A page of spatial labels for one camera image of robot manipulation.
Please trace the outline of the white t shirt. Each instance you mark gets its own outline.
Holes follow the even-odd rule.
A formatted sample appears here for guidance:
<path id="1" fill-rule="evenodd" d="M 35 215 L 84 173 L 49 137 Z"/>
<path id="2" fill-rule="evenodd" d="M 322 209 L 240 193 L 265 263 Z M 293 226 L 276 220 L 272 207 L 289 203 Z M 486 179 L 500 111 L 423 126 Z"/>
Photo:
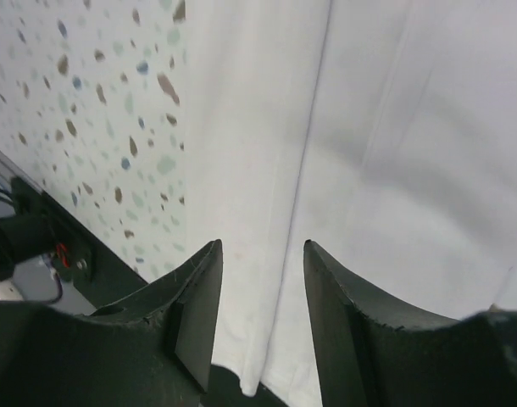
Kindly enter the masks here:
<path id="1" fill-rule="evenodd" d="M 319 406 L 313 240 L 423 309 L 517 307 L 517 1 L 190 1 L 187 248 L 222 404 Z"/>

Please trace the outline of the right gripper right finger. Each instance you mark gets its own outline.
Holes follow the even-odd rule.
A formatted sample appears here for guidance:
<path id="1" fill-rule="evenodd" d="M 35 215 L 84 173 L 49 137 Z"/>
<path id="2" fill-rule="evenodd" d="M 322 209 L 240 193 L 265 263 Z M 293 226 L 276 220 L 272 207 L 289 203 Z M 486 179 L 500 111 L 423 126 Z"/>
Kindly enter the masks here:
<path id="1" fill-rule="evenodd" d="M 517 311 L 431 313 L 313 241 L 303 270 L 323 405 L 517 406 Z"/>

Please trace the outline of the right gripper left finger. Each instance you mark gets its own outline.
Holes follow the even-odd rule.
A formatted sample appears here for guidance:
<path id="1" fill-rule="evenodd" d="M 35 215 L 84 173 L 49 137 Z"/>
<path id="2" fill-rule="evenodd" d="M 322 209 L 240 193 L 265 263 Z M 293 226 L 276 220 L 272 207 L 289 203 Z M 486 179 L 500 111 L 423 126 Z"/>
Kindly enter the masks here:
<path id="1" fill-rule="evenodd" d="M 208 388 L 223 254 L 91 315 L 0 301 L 0 406 L 197 406 Z"/>

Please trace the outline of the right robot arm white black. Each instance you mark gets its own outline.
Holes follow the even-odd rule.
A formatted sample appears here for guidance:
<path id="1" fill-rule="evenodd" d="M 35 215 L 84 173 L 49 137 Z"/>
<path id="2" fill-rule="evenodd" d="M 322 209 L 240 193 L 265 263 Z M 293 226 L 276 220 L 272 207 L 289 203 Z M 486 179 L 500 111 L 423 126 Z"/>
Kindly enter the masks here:
<path id="1" fill-rule="evenodd" d="M 247 397 L 211 362 L 223 252 L 207 243 L 146 283 L 47 194 L 14 178 L 0 201 L 0 282 L 46 256 L 95 305 L 0 301 L 0 406 L 278 406 Z M 461 321 L 408 304 L 303 250 L 306 297 L 325 406 L 517 406 L 517 310 Z"/>

